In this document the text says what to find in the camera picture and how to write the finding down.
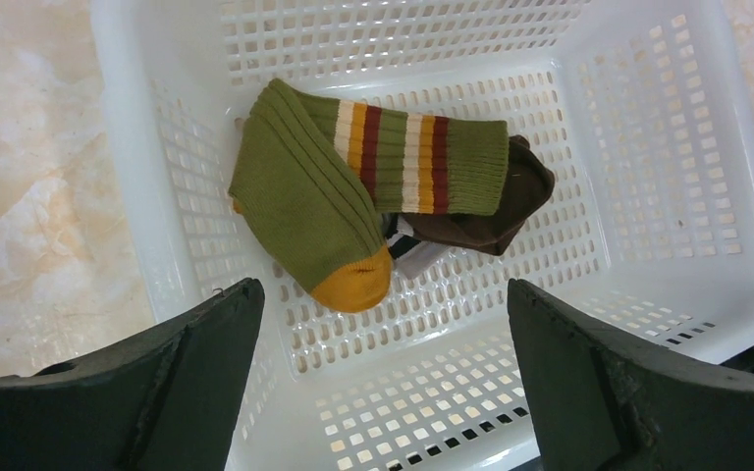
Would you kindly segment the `green striped sock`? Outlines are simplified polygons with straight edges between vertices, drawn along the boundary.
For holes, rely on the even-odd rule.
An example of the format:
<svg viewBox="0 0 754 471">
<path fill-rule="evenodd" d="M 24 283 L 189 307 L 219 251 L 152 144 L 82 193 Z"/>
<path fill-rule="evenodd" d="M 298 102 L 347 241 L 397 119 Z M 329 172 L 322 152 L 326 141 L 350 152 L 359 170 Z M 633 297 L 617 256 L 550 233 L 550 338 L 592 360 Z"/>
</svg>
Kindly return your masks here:
<svg viewBox="0 0 754 471">
<path fill-rule="evenodd" d="M 508 160 L 504 121 L 316 96 L 275 78 L 243 124 L 229 193 L 261 246 L 308 294 L 358 313 L 390 288 L 383 216 L 490 216 Z"/>
</svg>

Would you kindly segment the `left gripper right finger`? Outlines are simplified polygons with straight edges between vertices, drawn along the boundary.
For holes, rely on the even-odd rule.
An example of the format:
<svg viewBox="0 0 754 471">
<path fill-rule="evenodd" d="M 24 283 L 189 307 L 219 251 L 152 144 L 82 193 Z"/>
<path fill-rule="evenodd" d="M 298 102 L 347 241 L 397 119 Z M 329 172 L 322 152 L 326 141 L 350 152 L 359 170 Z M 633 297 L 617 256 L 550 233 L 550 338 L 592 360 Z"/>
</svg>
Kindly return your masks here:
<svg viewBox="0 0 754 471">
<path fill-rule="evenodd" d="M 754 470 L 754 374 L 595 319 L 526 280 L 508 314 L 547 470 Z"/>
</svg>

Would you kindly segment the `brown sock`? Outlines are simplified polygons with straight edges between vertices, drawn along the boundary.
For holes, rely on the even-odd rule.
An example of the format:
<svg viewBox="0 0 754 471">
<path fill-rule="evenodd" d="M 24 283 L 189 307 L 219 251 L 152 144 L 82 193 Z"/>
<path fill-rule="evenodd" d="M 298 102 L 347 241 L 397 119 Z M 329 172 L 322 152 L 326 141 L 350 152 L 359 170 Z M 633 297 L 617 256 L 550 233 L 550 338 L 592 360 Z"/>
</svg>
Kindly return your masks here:
<svg viewBox="0 0 754 471">
<path fill-rule="evenodd" d="M 532 152 L 528 139 L 512 136 L 507 178 L 494 214 L 383 216 L 394 268 L 411 280 L 450 247 L 504 254 L 527 219 L 550 200 L 554 187 L 553 173 Z"/>
</svg>

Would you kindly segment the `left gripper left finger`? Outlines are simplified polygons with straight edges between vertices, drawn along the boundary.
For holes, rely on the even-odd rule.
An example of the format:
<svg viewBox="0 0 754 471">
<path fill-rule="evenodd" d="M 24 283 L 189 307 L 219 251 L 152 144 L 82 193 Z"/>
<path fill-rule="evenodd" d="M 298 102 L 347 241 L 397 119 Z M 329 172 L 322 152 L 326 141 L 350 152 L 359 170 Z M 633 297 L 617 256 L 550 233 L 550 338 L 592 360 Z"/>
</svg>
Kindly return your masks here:
<svg viewBox="0 0 754 471">
<path fill-rule="evenodd" d="M 109 346 L 0 377 L 0 470 L 223 469 L 264 301 L 245 279 Z"/>
</svg>

